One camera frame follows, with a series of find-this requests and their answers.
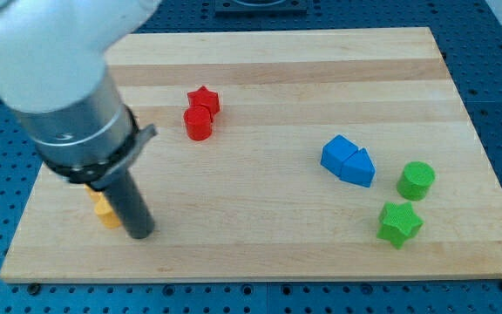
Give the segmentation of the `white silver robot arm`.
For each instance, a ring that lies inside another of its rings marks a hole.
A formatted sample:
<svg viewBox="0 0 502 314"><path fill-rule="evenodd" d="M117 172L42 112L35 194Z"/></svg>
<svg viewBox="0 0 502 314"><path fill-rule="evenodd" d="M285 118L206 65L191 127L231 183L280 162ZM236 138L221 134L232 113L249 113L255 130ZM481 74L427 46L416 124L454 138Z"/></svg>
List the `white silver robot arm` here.
<svg viewBox="0 0 502 314"><path fill-rule="evenodd" d="M105 52L160 0L0 0L0 99L44 163L103 189L155 132L139 129Z"/></svg>

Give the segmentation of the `yellow block behind arm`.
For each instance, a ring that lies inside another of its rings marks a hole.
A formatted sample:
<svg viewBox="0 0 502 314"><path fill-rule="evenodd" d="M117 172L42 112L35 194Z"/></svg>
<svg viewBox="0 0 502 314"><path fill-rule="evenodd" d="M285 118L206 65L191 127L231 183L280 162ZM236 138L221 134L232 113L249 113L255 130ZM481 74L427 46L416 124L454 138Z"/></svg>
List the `yellow block behind arm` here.
<svg viewBox="0 0 502 314"><path fill-rule="evenodd" d="M85 185L85 191L87 192L87 194L89 195L90 199L94 202L94 203L97 203L100 201L100 199L102 198L102 193L101 192L98 192L98 191L95 191L93 190L91 187L89 187L88 185Z"/></svg>

